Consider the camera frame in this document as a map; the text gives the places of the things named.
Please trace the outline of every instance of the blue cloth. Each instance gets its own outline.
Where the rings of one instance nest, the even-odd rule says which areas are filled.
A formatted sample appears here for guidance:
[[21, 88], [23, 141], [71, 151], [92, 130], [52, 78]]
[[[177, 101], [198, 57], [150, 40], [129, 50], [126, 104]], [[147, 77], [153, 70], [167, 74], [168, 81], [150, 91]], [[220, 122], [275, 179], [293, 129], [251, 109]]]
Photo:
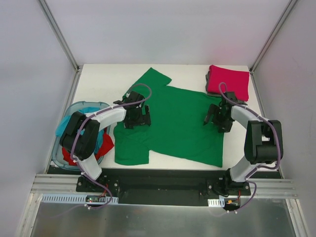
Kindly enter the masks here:
[[[83, 114], [86, 114], [86, 113], [92, 113], [92, 112], [96, 112], [100, 110], [99, 107], [86, 107], [86, 108], [83, 108], [81, 110], [78, 110], [79, 112], [83, 113]], [[61, 137], [66, 129], [66, 126], [70, 120], [70, 117], [71, 116], [65, 116], [63, 117], [63, 119], [61, 120], [60, 124], [58, 125], [56, 131], [55, 131], [55, 134], [56, 134], [56, 137]], [[95, 146], [95, 149], [94, 149], [94, 153], [97, 154], [100, 147], [102, 146], [102, 143], [103, 143], [103, 134], [104, 134], [104, 130], [102, 129], [99, 134], [98, 134], [98, 139], [97, 139], [97, 144]]]

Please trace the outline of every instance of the gray wall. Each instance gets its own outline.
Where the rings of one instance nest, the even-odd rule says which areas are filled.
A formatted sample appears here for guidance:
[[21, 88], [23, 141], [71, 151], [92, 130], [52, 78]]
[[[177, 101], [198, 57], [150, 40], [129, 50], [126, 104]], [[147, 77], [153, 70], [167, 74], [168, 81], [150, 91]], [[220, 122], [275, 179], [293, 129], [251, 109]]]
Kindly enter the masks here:
[[251, 65], [289, 0], [47, 0], [79, 64]]
[[316, 1], [299, 1], [255, 71], [266, 115], [282, 122], [285, 177], [316, 233]]
[[0, 2], [0, 236], [14, 236], [47, 163], [74, 70], [35, 0]]

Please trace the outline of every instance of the white table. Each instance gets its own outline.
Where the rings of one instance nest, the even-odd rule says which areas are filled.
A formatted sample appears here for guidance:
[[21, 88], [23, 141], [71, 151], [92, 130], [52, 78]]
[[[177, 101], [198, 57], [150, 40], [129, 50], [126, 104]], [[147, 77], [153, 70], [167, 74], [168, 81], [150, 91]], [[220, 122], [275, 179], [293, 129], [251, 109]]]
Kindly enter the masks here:
[[[150, 67], [170, 77], [169, 84], [174, 87], [205, 92], [205, 74], [209, 65], [131, 65], [131, 64], [85, 64], [78, 83], [74, 102], [106, 102], [120, 100], [129, 87]], [[237, 71], [249, 71], [247, 66], [219, 66]], [[249, 78], [249, 107], [260, 112], [255, 90]], [[114, 141], [111, 125], [110, 136]], [[223, 167], [207, 165], [183, 158], [171, 157], [150, 151], [149, 164], [125, 166], [114, 162], [114, 148], [106, 154], [100, 166], [102, 168], [146, 168], [146, 169], [182, 169], [182, 170], [226, 170], [234, 166], [243, 157], [246, 130], [234, 122], [229, 133], [224, 135]]]

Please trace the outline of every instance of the green t-shirt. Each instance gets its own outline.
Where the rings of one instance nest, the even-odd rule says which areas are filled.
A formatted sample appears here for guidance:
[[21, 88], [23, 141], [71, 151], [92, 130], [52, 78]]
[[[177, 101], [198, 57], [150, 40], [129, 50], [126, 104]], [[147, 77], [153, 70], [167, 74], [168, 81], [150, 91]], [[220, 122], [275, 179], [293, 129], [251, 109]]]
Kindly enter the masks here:
[[[150, 107], [152, 125], [114, 129], [115, 162], [123, 165], [147, 164], [149, 150], [173, 157], [223, 165], [223, 133], [212, 123], [203, 125], [210, 104], [220, 98], [205, 93], [167, 86], [171, 79], [150, 68], [135, 84], [148, 85], [153, 93], [145, 104]], [[138, 86], [134, 91], [147, 97], [149, 91]]]

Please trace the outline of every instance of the folded red cloth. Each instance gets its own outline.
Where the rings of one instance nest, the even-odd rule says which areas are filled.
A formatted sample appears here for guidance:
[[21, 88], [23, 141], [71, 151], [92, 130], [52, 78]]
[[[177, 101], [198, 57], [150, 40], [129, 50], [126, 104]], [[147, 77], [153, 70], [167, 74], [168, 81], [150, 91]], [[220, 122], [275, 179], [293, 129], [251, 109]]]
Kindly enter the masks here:
[[[103, 143], [98, 153], [94, 154], [96, 160], [98, 160], [100, 157], [108, 153], [113, 147], [114, 147], [113, 141], [111, 137], [107, 134], [107, 129], [105, 128], [104, 133], [103, 133]], [[65, 148], [62, 148], [62, 153], [64, 156], [64, 160], [67, 161], [69, 165], [77, 165], [76, 163], [74, 163], [72, 159], [70, 159], [70, 154]]]
[[237, 99], [248, 101], [249, 72], [234, 71], [211, 65], [209, 67], [209, 79], [206, 85], [206, 91], [220, 94], [218, 85], [221, 82], [226, 83], [227, 91], [235, 92]]

